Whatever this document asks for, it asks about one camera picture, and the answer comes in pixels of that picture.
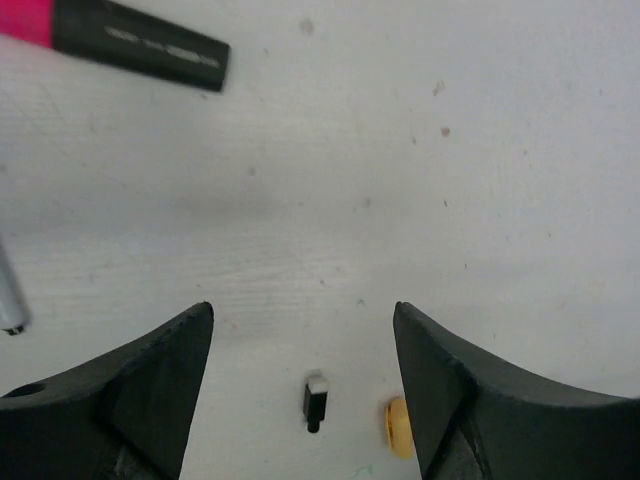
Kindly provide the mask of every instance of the dark speck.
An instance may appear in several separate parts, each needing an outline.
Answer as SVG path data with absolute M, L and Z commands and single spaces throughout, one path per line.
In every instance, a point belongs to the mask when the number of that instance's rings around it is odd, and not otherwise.
M 314 30 L 315 27 L 310 18 L 305 18 L 304 20 L 300 21 L 300 31 L 303 35 L 310 37 L 311 35 L 313 35 Z

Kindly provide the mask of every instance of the highlighter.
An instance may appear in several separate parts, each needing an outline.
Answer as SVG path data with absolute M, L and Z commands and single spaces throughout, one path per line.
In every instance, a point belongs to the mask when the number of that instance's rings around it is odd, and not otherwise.
M 230 54 L 226 43 L 109 0 L 0 0 L 0 33 L 215 92 Z

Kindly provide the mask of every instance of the scratch on surface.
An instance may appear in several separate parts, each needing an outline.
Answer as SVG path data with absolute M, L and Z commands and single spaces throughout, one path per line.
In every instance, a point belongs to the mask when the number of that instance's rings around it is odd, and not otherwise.
M 42 90 L 42 92 L 45 94 L 47 99 L 49 99 L 49 103 L 51 104 L 51 106 L 55 110 L 56 115 L 61 117 L 62 113 L 60 112 L 60 109 L 58 108 L 58 105 L 56 104 L 55 100 L 53 99 L 53 96 L 51 96 L 51 92 L 49 92 L 49 90 L 47 90 L 47 87 L 45 87 L 42 84 L 38 84 L 38 86 L 40 87 L 40 90 Z
M 436 88 L 433 89 L 433 96 L 436 97 L 440 92 L 447 88 L 442 80 L 438 80 Z
M 364 475 L 368 475 L 369 477 L 373 477 L 373 465 L 366 465 L 362 468 L 359 468 L 356 473 L 352 476 L 349 477 L 351 478 L 358 478 L 358 477 L 362 477 Z
M 313 35 L 314 30 L 315 27 L 310 18 L 305 18 L 304 20 L 300 21 L 300 31 L 303 35 L 310 37 L 311 35 Z
M 59 153 L 61 153 L 63 157 L 68 158 L 69 160 L 73 160 L 73 158 L 71 158 L 71 155 L 69 155 L 67 152 L 62 150 L 51 139 L 51 137 L 49 135 L 47 135 L 45 133 L 45 131 L 42 130 L 38 126 L 38 124 L 36 122 L 34 122 L 33 119 L 29 115 L 27 115 L 27 113 L 22 108 L 20 108 L 20 105 L 13 98 L 11 98 L 9 96 L 9 94 L 2 87 L 0 87 L 0 93 L 2 93 L 2 96 L 4 96 L 7 100 L 9 100 L 13 104 L 14 108 L 20 113 L 20 115 L 22 115 L 40 135 L 42 135 L 44 138 L 46 138 L 49 141 L 49 143 L 51 143 L 51 145 L 53 145 L 53 148 L 55 148 Z

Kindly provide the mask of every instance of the small black component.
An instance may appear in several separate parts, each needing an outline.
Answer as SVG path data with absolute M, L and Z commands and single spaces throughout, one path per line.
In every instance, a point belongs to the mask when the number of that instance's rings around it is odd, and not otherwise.
M 304 389 L 304 417 L 307 421 L 309 433 L 320 431 L 320 422 L 324 420 L 327 411 L 327 396 L 329 382 L 322 375 L 313 375 L 307 379 Z
M 22 332 L 24 332 L 24 327 L 21 325 L 15 328 L 9 328 L 5 330 L 5 332 L 7 332 L 9 336 L 13 337 L 14 335 L 20 335 Z

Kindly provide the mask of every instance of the small black connector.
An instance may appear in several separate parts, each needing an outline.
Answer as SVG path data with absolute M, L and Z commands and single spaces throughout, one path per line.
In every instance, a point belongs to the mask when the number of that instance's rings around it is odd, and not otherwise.
M 327 411 L 327 396 L 329 382 L 322 375 L 313 375 L 307 379 L 304 389 L 304 417 L 307 421 L 309 433 L 318 433 L 320 422 L 324 420 Z

